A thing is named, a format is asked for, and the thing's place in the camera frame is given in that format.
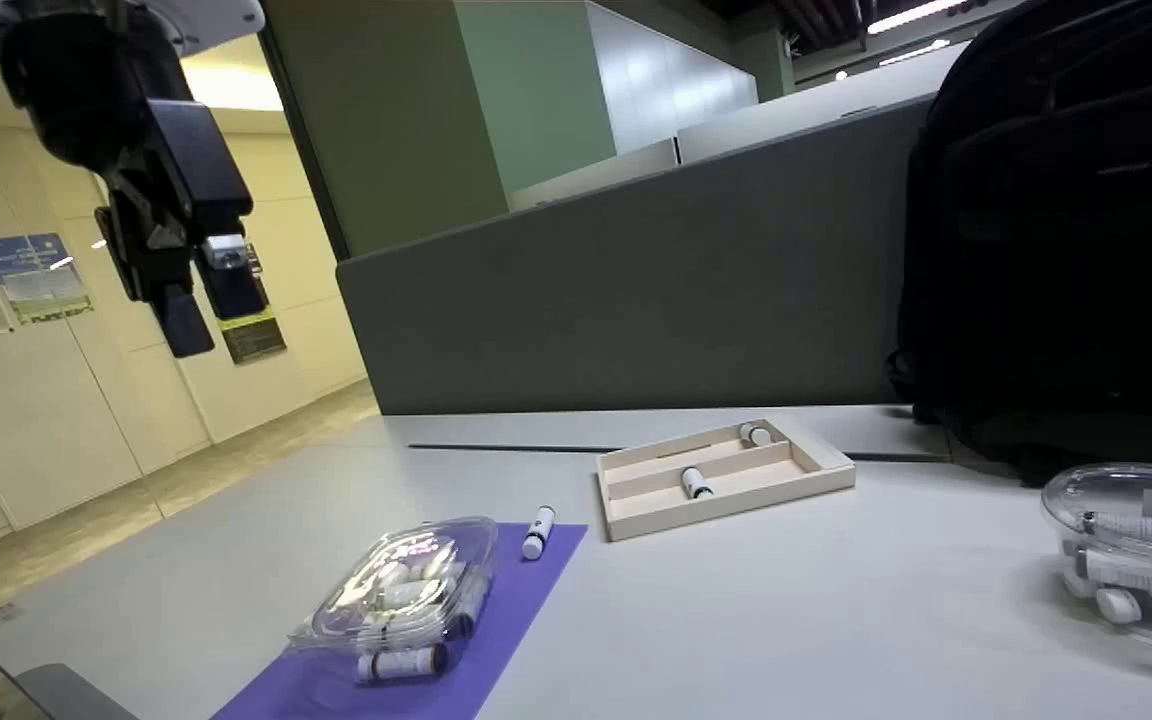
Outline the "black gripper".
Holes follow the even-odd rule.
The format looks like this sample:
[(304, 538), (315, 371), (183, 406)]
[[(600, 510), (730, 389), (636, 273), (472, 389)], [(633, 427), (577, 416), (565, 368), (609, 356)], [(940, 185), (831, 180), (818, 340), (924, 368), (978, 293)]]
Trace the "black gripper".
[(213, 113), (193, 96), (148, 0), (14, 0), (0, 76), (43, 147), (103, 180), (95, 221), (132, 302), (153, 302), (175, 356), (213, 348), (193, 302), (202, 270), (222, 321), (269, 310), (251, 194)]

